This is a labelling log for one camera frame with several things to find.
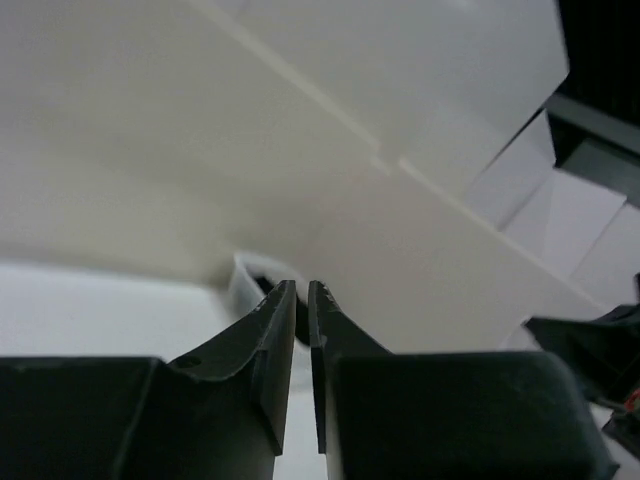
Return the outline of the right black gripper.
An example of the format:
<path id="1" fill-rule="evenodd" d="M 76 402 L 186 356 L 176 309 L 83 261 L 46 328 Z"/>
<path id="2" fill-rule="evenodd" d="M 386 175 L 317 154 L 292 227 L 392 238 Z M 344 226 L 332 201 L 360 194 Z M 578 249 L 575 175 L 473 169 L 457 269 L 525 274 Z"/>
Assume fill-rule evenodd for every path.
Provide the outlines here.
<path id="1" fill-rule="evenodd" d="M 603 432 L 638 458 L 639 305 L 590 321 L 532 317 L 523 327 L 569 366 L 588 401 L 612 411 Z"/>

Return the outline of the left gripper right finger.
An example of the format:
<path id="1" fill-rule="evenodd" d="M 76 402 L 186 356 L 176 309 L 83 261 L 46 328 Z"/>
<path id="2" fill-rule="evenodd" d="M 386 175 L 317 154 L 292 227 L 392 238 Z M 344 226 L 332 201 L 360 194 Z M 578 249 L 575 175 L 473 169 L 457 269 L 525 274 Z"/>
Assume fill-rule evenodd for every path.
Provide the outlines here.
<path id="1" fill-rule="evenodd" d="M 308 289 L 319 451 L 332 479 L 611 479 L 568 367 L 536 351 L 394 354 Z"/>

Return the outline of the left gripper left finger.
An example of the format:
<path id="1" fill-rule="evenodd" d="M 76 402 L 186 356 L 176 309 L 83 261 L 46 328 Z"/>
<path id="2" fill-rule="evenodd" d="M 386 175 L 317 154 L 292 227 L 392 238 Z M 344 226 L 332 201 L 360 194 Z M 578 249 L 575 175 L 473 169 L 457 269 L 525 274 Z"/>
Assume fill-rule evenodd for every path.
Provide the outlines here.
<path id="1" fill-rule="evenodd" d="M 284 449 L 296 288 L 278 283 L 250 313 L 145 380 L 122 479 L 270 479 Z"/>

